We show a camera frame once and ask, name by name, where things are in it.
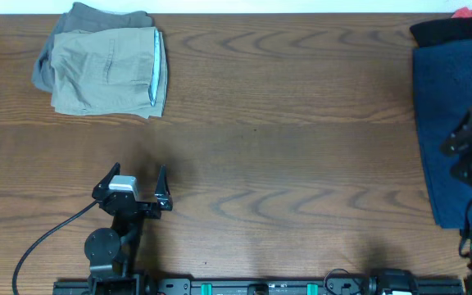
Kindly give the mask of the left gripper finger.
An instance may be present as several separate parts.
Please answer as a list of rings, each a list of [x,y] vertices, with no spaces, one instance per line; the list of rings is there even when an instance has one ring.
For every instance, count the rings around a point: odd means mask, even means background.
[[[110,171],[102,178],[102,180],[96,185],[98,190],[109,189],[109,184],[112,179],[120,173],[120,163],[117,162],[113,165]]]
[[[170,189],[167,183],[166,166],[160,168],[154,195],[159,202],[171,201]]]

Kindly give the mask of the beige khaki shorts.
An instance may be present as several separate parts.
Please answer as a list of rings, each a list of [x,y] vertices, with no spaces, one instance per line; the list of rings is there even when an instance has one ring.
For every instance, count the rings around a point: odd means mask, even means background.
[[[163,115],[168,65],[156,27],[57,34],[51,67],[52,106],[59,113]]]

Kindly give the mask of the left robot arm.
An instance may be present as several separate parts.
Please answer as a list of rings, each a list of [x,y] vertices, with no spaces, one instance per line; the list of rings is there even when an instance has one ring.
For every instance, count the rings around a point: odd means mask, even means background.
[[[113,221],[110,227],[93,231],[84,244],[91,294],[144,293],[143,276],[134,273],[133,266],[144,221],[173,209],[165,166],[160,168],[154,195],[154,202],[140,201],[137,179],[122,175],[118,163],[93,188],[92,198]]]

